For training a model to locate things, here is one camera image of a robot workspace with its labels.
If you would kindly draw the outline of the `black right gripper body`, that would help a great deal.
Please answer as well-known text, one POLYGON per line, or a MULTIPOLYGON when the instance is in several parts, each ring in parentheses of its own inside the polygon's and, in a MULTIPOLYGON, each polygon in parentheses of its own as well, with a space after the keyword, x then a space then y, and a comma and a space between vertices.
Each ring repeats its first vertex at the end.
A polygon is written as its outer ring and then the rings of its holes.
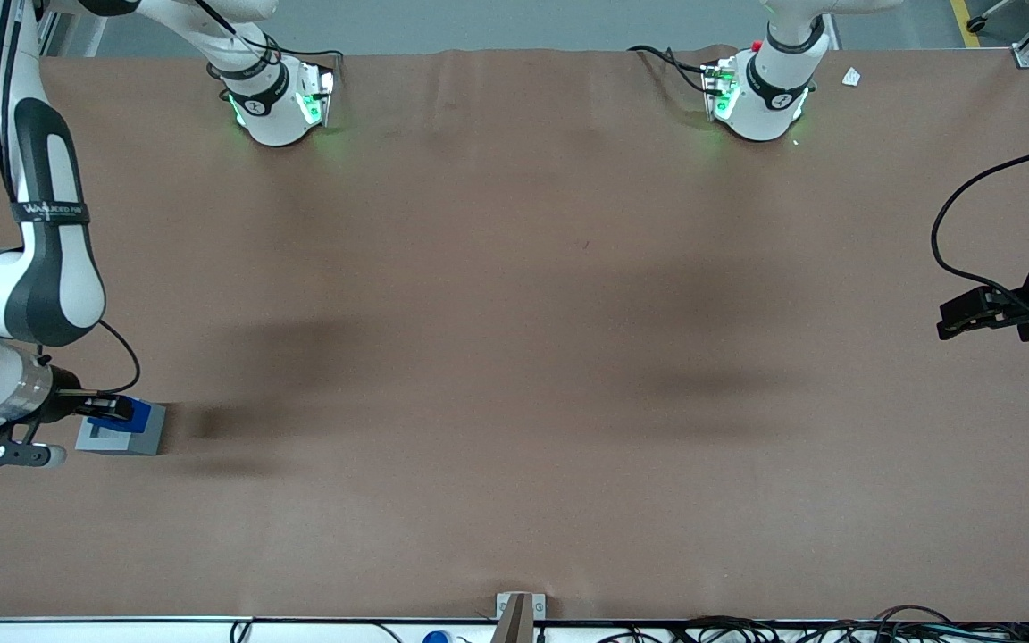
POLYGON ((77 412, 87 399, 88 392, 83 392, 78 376, 68 370, 52 370, 52 387, 36 410, 37 421, 41 424, 60 421, 77 412))

